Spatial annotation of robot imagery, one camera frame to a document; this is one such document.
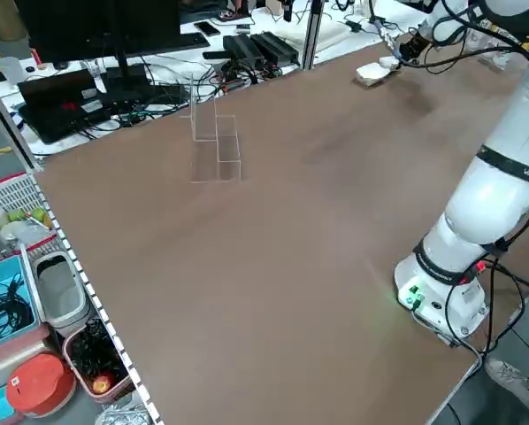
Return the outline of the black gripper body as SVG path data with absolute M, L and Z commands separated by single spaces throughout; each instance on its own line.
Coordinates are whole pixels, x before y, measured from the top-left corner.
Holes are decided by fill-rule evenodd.
M 421 53 L 428 47 L 430 41 L 418 31 L 409 40 L 400 44 L 400 54 L 404 61 L 418 60 Z

